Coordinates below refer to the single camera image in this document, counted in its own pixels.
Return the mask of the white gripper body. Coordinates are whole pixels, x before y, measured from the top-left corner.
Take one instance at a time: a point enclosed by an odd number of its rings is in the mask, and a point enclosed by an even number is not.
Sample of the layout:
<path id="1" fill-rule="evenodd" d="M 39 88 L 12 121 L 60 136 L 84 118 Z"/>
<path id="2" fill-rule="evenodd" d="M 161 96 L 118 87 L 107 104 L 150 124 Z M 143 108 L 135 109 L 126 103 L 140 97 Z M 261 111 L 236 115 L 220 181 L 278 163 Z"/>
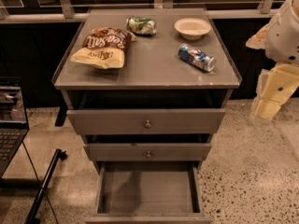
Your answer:
<path id="1" fill-rule="evenodd" d="M 299 87 L 299 66 L 297 64 L 277 63 L 270 71 L 263 69 L 258 78 L 257 97 L 285 104 Z"/>

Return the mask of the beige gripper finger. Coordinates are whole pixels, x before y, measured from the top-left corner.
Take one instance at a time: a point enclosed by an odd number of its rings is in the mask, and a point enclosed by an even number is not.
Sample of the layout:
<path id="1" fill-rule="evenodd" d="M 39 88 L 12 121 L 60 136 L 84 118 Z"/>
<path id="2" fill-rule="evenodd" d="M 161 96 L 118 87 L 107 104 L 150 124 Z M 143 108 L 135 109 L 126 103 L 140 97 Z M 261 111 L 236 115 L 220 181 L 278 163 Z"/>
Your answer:
<path id="1" fill-rule="evenodd" d="M 279 103 L 269 100 L 259 100 L 254 107 L 253 114 L 261 119 L 272 119 L 280 110 Z"/>

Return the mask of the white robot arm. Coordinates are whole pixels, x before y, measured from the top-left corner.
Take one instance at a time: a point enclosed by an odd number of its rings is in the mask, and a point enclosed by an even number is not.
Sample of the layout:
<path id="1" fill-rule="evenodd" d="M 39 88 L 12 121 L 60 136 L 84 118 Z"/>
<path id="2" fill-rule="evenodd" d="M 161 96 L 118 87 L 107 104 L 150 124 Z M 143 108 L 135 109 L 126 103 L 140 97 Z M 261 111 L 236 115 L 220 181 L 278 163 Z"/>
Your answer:
<path id="1" fill-rule="evenodd" d="M 299 0 L 285 0 L 246 46 L 276 62 L 259 75 L 252 104 L 256 119 L 271 120 L 299 87 Z"/>

